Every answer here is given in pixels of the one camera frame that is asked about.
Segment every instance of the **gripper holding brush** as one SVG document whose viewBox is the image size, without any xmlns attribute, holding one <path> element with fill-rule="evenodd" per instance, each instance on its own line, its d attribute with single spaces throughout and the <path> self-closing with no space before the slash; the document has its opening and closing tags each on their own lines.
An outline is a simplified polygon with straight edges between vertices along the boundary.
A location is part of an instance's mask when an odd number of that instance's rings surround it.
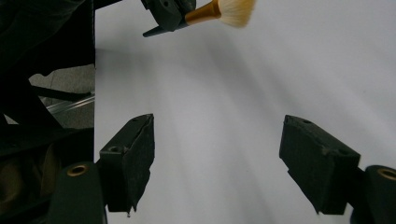
<svg viewBox="0 0 396 224">
<path fill-rule="evenodd" d="M 255 0 L 212 0 L 197 9 L 195 0 L 142 0 L 142 3 L 159 25 L 143 34 L 148 37 L 216 19 L 233 27 L 245 27 Z"/>
</svg>

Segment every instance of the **tiled floor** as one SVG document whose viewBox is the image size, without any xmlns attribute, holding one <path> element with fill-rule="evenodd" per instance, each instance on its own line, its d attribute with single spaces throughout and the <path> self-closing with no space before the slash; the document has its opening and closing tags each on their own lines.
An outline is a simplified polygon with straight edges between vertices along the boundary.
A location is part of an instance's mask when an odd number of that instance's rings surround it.
<svg viewBox="0 0 396 224">
<path fill-rule="evenodd" d="M 89 92 L 94 91 L 94 74 L 95 69 L 91 64 L 81 67 L 57 70 L 47 77 L 35 75 L 31 77 L 30 81 L 32 85 L 51 88 L 58 91 Z M 59 100 L 50 98 L 42 98 L 42 101 L 46 106 L 59 103 Z M 58 113 L 53 116 L 65 128 L 93 127 L 94 103 Z"/>
</svg>

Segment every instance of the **brush bristles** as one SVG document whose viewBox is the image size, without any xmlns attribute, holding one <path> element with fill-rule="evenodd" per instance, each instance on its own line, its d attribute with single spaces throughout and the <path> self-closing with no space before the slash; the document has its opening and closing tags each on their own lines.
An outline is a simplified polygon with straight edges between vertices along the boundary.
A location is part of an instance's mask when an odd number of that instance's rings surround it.
<svg viewBox="0 0 396 224">
<path fill-rule="evenodd" d="M 220 20 L 233 27 L 245 27 L 250 20 L 255 0 L 219 0 Z"/>
</svg>

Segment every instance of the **white surface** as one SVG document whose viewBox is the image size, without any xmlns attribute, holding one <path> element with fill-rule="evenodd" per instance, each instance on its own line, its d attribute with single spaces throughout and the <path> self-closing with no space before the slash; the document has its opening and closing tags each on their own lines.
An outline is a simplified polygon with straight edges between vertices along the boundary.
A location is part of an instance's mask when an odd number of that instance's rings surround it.
<svg viewBox="0 0 396 224">
<path fill-rule="evenodd" d="M 286 114 L 396 167 L 396 2 L 258 1 L 219 21 L 144 38 L 140 1 L 96 12 L 95 148 L 153 113 L 156 159 L 136 224 L 348 223 L 317 216 L 278 157 Z"/>
</svg>

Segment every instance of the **table surface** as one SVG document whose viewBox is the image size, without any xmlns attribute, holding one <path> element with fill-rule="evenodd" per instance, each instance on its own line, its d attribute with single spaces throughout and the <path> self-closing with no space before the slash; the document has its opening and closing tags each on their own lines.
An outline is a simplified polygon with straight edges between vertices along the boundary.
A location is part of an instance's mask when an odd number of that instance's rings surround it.
<svg viewBox="0 0 396 224">
<path fill-rule="evenodd" d="M 197 2 L 198 6 L 206 2 Z M 95 150 L 153 113 L 156 159 L 137 213 L 109 223 L 348 223 L 317 216 L 278 157 L 285 115 L 396 167 L 396 2 L 258 1 L 250 24 L 149 38 L 140 1 L 96 11 Z"/>
</svg>

